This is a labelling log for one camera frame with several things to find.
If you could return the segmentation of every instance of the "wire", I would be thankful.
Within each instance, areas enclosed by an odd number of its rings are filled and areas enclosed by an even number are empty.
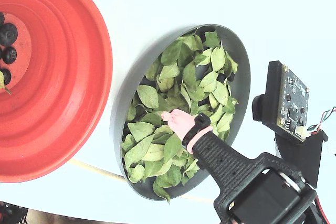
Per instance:
[[[325,120],[327,120],[333,112],[336,112],[336,106],[334,106],[331,110],[324,111],[324,113],[322,114],[320,123],[312,125],[307,128],[307,130],[310,131],[310,134],[316,135],[317,133],[319,133],[319,131],[321,130],[322,123]]]
[[[320,217],[323,219],[323,221],[326,224],[330,224],[329,220],[326,217],[326,214],[323,212],[321,202],[320,202],[319,197],[317,195],[316,195],[316,199],[315,199],[315,205],[316,205],[317,211],[319,212]]]

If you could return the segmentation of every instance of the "white surface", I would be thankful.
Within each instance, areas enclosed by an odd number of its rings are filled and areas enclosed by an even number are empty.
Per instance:
[[[217,23],[243,41],[251,63],[251,95],[264,93],[268,61],[287,64],[310,87],[309,124],[336,104],[334,85],[336,10],[334,0],[94,0],[106,20],[113,49],[113,81],[108,105],[76,158],[119,173],[109,137],[114,94],[135,59],[153,40],[191,24]],[[275,153],[274,134],[252,120],[250,104],[234,148],[248,157]],[[323,124],[336,141],[336,116]],[[336,158],[323,147],[318,193],[336,223],[333,199]],[[123,223],[219,223],[210,203],[174,199],[169,206],[141,198],[127,184],[66,164],[30,182],[0,184],[0,200],[61,215]],[[189,194],[215,199],[208,178]]]

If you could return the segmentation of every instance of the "gray bowl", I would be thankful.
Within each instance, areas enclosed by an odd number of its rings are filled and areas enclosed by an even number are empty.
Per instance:
[[[230,85],[232,96],[239,101],[239,105],[236,105],[236,114],[230,126],[230,135],[226,140],[227,144],[232,145],[244,119],[250,93],[251,74],[247,52],[243,43],[236,34],[224,26],[201,25],[174,31],[155,42],[155,44],[153,44],[153,46],[149,48],[131,67],[127,78],[125,78],[115,98],[110,122],[110,135],[114,141],[115,156],[120,170],[131,188],[139,195],[147,199],[162,200],[162,198],[158,197],[152,189],[155,177],[147,178],[145,183],[133,184],[127,179],[127,174],[123,168],[123,161],[121,157],[121,141],[128,108],[138,85],[142,81],[146,71],[154,62],[154,60],[175,39],[198,28],[200,32],[216,30],[218,36],[223,42],[225,50],[228,51],[230,56],[238,63],[238,71],[235,75],[234,81],[231,82]],[[196,187],[208,175],[209,173],[206,170],[199,170],[195,176],[186,183],[185,186],[180,183],[175,187],[167,188],[165,190],[170,194],[171,198],[176,198]]]

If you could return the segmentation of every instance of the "red wire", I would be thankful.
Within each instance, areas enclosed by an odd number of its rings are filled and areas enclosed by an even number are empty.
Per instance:
[[[319,131],[320,131],[320,129],[321,129],[322,121],[323,121],[323,118],[324,118],[324,114],[326,114],[326,111],[324,111],[324,113],[322,114],[322,117],[321,117],[321,121],[320,121],[319,127],[316,129],[316,131],[311,132],[312,135],[316,135],[317,133],[319,133]]]
[[[317,207],[320,209],[321,214],[323,215],[324,220],[326,221],[327,224],[330,224],[329,220],[326,217],[326,214],[322,210],[321,202],[320,202],[319,197],[317,195],[316,195],[315,201],[316,201]]]

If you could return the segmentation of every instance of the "black strap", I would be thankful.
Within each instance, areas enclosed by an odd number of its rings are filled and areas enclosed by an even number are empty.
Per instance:
[[[184,148],[187,148],[190,140],[193,139],[198,132],[207,128],[210,124],[210,118],[206,114],[200,113],[197,117],[195,117],[195,125],[188,131],[186,136],[183,138],[182,146]]]

